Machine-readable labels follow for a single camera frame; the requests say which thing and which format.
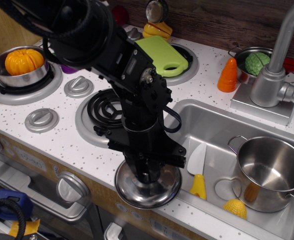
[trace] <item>metal sink basin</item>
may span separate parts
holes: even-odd
[[[237,157],[228,147],[229,139],[237,135],[247,139],[273,136],[294,146],[294,135],[197,100],[182,100],[173,110],[181,116],[182,128],[169,136],[186,148],[187,161],[199,143],[207,144],[204,167],[207,201],[188,193],[193,175],[187,172],[187,167],[181,169],[183,185],[178,198],[257,239],[294,240],[293,197],[289,205],[278,212],[265,213],[247,207],[247,220],[222,209],[227,200],[236,198],[231,180]],[[177,123],[167,116],[165,125],[173,128]],[[232,142],[232,145],[238,149],[241,143],[239,140]]]

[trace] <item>green cabbage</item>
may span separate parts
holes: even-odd
[[[264,65],[270,62],[268,55],[262,52],[253,52],[246,58],[245,67],[249,74],[257,76]]]

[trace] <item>white speckled countertop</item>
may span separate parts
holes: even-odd
[[[198,57],[200,67],[191,80],[169,87],[173,99],[169,107],[172,108],[176,102],[183,99],[196,99],[294,134],[294,118],[289,126],[283,126],[230,108],[230,100],[235,91],[225,93],[217,89],[220,73],[230,58],[227,51],[174,37],[170,41],[191,49]],[[94,93],[110,87],[106,80],[101,80],[97,75],[86,70],[63,74],[59,89],[43,100],[23,106],[0,104],[0,133],[114,189],[115,171],[124,160],[122,153],[93,146],[80,137],[75,128],[74,117],[84,99],[70,98],[64,93],[64,85],[79,75],[93,82]],[[25,118],[32,111],[40,108],[55,110],[60,117],[59,123],[49,132],[31,133],[24,126]],[[214,216],[186,204],[179,198],[157,209],[156,212],[208,239],[255,239]]]

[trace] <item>black robotic arm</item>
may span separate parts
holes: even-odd
[[[183,168],[186,150],[165,133],[163,111],[180,120],[166,80],[152,59],[116,25],[111,11],[96,0],[0,0],[0,8],[23,27],[43,37],[48,59],[105,78],[120,98],[122,128],[95,127],[121,151],[137,179],[158,180],[165,164]],[[48,44],[55,52],[54,57]]]

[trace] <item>yellow knife handle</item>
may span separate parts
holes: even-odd
[[[195,175],[195,178],[193,179],[192,187],[189,192],[204,200],[207,200],[205,177],[203,175],[201,174]]]

